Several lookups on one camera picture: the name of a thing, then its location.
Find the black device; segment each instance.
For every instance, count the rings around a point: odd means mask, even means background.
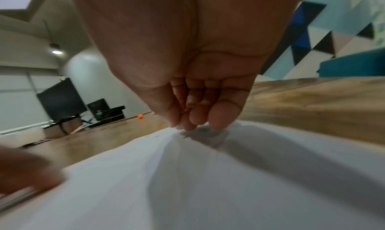
[[[101,116],[98,115],[98,113],[109,110],[109,106],[105,99],[100,99],[97,101],[94,101],[87,105],[88,109],[92,112],[96,120],[100,121]]]
[[[37,94],[37,98],[54,122],[60,122],[87,111],[87,107],[69,78]]]

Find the wooden tabletop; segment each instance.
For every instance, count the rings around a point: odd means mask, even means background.
[[[292,79],[254,85],[239,119],[385,145],[385,77]],[[28,151],[67,167],[166,128],[146,114],[52,140]]]

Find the blue triangle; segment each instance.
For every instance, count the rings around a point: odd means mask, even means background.
[[[294,13],[291,24],[305,24],[304,8],[302,5],[300,5]]]
[[[311,49],[310,47],[310,38],[308,30],[306,29],[305,32],[292,44],[292,46],[295,47],[302,47]]]

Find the geometric patterned wall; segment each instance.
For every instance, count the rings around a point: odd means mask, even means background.
[[[321,62],[373,49],[367,0],[303,0],[256,81],[319,77]]]

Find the ceiling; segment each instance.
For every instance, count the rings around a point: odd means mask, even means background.
[[[25,9],[22,1],[0,0],[0,29],[47,39],[44,21],[55,33],[76,18],[69,0],[30,0]]]

